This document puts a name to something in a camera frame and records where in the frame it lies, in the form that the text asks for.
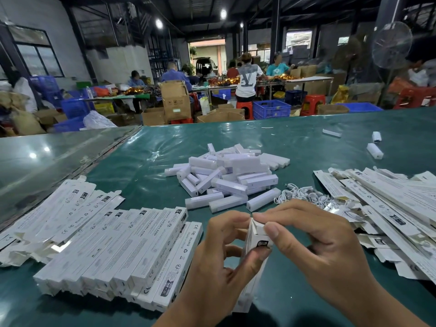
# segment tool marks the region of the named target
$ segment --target white t-shirt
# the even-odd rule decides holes
[[[257,64],[245,64],[238,68],[241,82],[236,88],[236,95],[240,98],[249,98],[256,94],[256,79],[263,74]]]

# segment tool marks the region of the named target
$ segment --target blue shirt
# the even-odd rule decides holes
[[[127,82],[127,84],[130,87],[138,87],[138,86],[144,86],[145,84],[141,79],[136,80],[135,78],[130,77],[129,81]]]
[[[281,74],[284,74],[288,70],[289,70],[289,66],[287,66],[284,63],[280,63],[278,66],[275,66],[275,64],[271,64],[270,66],[268,66],[268,69],[266,70],[266,75],[280,76]]]
[[[162,82],[166,82],[169,80],[180,80],[185,82],[186,88],[188,89],[188,92],[192,91],[192,85],[189,82],[189,78],[185,76],[182,72],[176,71],[174,69],[168,70],[162,75]]]

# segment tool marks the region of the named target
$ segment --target teal t-shirt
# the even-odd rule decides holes
[[[285,71],[289,70],[289,66],[287,66],[284,63],[280,63],[278,66],[275,66],[275,64],[271,64],[268,66],[268,69],[266,69],[266,75],[267,76],[280,76],[281,74],[285,73]]]

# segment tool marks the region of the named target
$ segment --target person in red shirt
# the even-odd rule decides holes
[[[228,65],[229,68],[227,69],[227,78],[236,78],[239,76],[239,72],[236,68],[236,62],[231,60]]]

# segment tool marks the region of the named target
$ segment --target person's left hand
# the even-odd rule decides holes
[[[181,293],[156,322],[158,326],[212,327],[229,315],[248,282],[258,273],[271,249],[257,247],[236,268],[224,267],[226,257],[240,257],[250,215],[228,211],[209,220],[206,237],[195,254]]]

